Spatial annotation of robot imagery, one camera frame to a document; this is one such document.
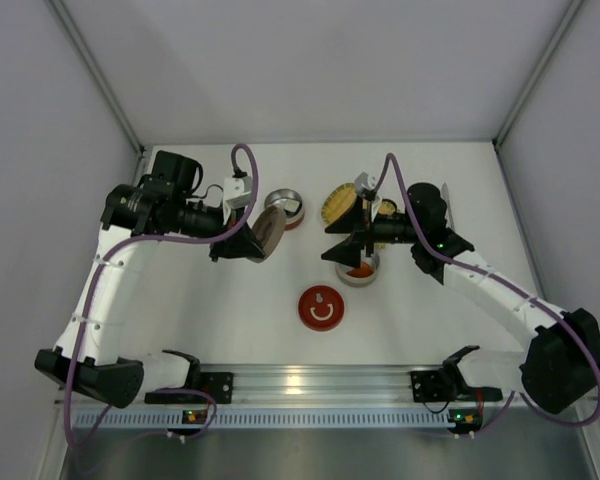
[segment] smiley face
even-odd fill
[[[335,328],[342,320],[344,300],[331,287],[311,287],[300,297],[298,313],[307,327],[324,332]]]

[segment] cable clip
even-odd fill
[[[73,322],[86,323],[88,326],[94,326],[96,330],[100,330],[105,325],[105,322],[101,322],[100,320],[95,320],[93,318],[85,318],[77,313],[71,315],[71,323]],[[120,327],[123,325],[123,322],[112,323],[109,321],[106,322],[106,325],[107,327]]]
[[[487,272],[482,275],[482,280],[480,280],[481,283],[487,280],[494,273],[498,273],[498,271],[491,265],[476,265],[476,267],[481,268],[482,270],[485,270]]]
[[[100,254],[96,254],[95,257],[93,257],[93,261],[95,263],[97,263],[98,265],[104,265],[105,267],[113,267],[113,268],[122,268],[124,267],[124,261],[123,260],[118,260],[117,262],[111,262],[108,260],[104,260]]]
[[[536,301],[536,300],[538,300],[538,297],[532,297],[531,295],[529,295],[527,298],[522,300],[522,302],[520,304],[516,305],[516,307],[513,309],[514,313],[520,312],[520,310],[522,310],[524,308],[524,306],[527,304],[533,305],[531,302]]]

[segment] metal container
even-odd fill
[[[360,253],[363,266],[351,268],[341,263],[336,263],[336,274],[338,278],[350,287],[366,287],[378,278],[380,270],[380,255],[373,253],[370,257],[365,256],[364,251]]]
[[[276,205],[284,210],[287,216],[287,225],[285,230],[292,230],[302,222],[304,218],[304,202],[302,197],[295,190],[290,188],[281,188],[274,190],[264,200],[264,207]]]

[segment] white wall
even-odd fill
[[[67,0],[145,144],[490,140],[568,0]]]
[[[585,5],[503,159],[548,294],[600,323],[600,0]]]
[[[33,368],[84,284],[134,154],[42,0],[0,0],[0,479],[41,455],[54,384]]]

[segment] gray floor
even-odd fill
[[[138,432],[102,430],[81,456],[94,465]],[[512,410],[471,440],[432,438],[409,430],[217,431],[181,445],[145,438],[81,477],[67,460],[63,479],[472,479],[595,478],[578,430]]]

